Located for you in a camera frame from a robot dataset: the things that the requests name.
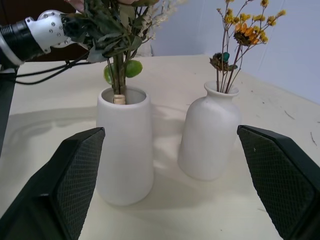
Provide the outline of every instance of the white table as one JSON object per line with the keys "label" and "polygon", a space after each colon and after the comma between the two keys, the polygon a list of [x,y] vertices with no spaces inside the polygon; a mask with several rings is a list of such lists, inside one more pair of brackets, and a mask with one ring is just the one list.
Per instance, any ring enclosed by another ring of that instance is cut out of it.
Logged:
{"label": "white table", "polygon": [[[206,94],[206,81],[215,79],[209,58],[139,60],[142,74],[127,83],[152,98],[154,187],[130,207],[110,206],[95,192],[80,240],[280,240],[253,187],[239,140],[227,171],[214,182],[189,178],[177,166],[189,104]],[[19,73],[61,64],[26,63]],[[97,96],[108,87],[104,67],[104,63],[77,66],[39,85],[16,86],[0,159],[0,216],[62,140],[96,126]],[[312,132],[320,145],[319,105],[248,74],[239,74],[235,84],[240,95],[234,102],[242,111],[243,124],[293,138],[320,165],[320,151],[311,138]]]}

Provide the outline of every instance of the table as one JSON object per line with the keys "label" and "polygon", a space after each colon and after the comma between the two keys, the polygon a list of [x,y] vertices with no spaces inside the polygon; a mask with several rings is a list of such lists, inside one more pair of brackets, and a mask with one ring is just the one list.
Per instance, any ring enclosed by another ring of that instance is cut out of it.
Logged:
{"label": "table", "polygon": [[[188,107],[206,94],[204,83],[215,80],[209,58],[139,60],[143,72],[127,83],[152,98],[154,187],[144,200],[129,207],[108,205],[95,192],[80,240],[280,240],[253,187],[239,140],[226,172],[216,181],[194,180],[177,165]],[[19,73],[61,64],[26,63]],[[16,86],[0,159],[0,216],[62,140],[96,126],[97,96],[108,87],[104,67],[105,63],[77,66],[39,85]],[[320,165],[319,105],[243,72],[235,85],[240,95],[234,102],[243,124],[293,138]]]}

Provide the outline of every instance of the vase opening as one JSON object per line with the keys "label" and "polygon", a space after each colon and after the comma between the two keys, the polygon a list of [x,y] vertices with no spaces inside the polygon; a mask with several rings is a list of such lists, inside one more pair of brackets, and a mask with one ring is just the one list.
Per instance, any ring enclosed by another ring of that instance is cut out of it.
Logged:
{"label": "vase opening", "polygon": [[[127,86],[125,91],[126,105],[139,104],[147,98],[147,94],[135,87]],[[112,88],[108,88],[101,93],[101,97],[108,103],[113,103],[114,91]]]}
{"label": "vase opening", "polygon": [[208,81],[204,84],[205,90],[208,92],[208,95],[219,95],[220,97],[235,97],[239,94],[239,89],[232,86],[229,93],[218,92],[217,91],[217,82],[216,81]]}

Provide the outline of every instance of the wall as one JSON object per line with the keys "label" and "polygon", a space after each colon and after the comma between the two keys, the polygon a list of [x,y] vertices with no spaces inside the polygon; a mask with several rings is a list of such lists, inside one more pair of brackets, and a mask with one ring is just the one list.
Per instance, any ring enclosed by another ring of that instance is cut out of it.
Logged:
{"label": "wall", "polygon": [[[244,0],[231,4],[238,10]],[[221,52],[222,20],[216,8],[224,0],[189,0],[179,7],[176,15],[162,25],[152,43],[157,56],[212,55]],[[259,14],[260,0],[250,3],[246,13]],[[318,57],[320,39],[318,13],[319,0],[270,0],[266,15],[287,10],[276,27],[269,29],[269,43],[248,52],[242,69],[263,81],[277,85],[320,104],[320,77]]]}

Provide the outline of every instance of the black wire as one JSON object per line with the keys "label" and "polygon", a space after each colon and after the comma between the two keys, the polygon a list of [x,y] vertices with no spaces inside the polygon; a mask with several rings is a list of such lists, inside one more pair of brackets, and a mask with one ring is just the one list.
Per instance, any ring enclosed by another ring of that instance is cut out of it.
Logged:
{"label": "black wire", "polygon": [[[65,64],[64,66],[52,68],[52,69],[57,69],[57,68],[60,69],[60,68],[64,67],[62,70],[57,71],[56,73],[51,74],[50,76],[47,76],[47,77],[45,77],[44,79],[41,79],[41,80],[38,80],[38,81],[23,82],[23,81],[17,81],[17,80],[14,80],[14,79],[13,79],[13,80],[12,80],[12,79],[4,79],[4,81],[10,81],[10,82],[14,82],[14,83],[16,83],[16,84],[21,84],[21,85],[36,85],[36,84],[40,84],[40,83],[43,83],[43,82],[45,82],[45,81],[47,81],[47,80],[49,80],[49,79],[51,79],[51,78],[53,78],[53,77],[61,74],[61,73],[63,73],[64,71],[66,71],[66,70],[68,70],[68,69],[70,69],[70,68],[72,68],[72,67],[74,67],[74,66],[91,64],[90,62],[79,62],[79,61],[87,58],[88,54],[89,54],[89,53],[87,52],[87,53],[84,54],[83,56],[77,58],[76,60],[74,60],[74,61],[71,62],[71,63]],[[52,69],[48,69],[48,70],[45,70],[45,71],[38,72],[38,74],[42,74],[42,73],[45,73],[45,72],[48,73],[48,72],[54,71],[54,70],[52,70]],[[28,74],[28,76],[33,76],[33,75],[37,75],[37,72],[27,73],[27,74]]]}

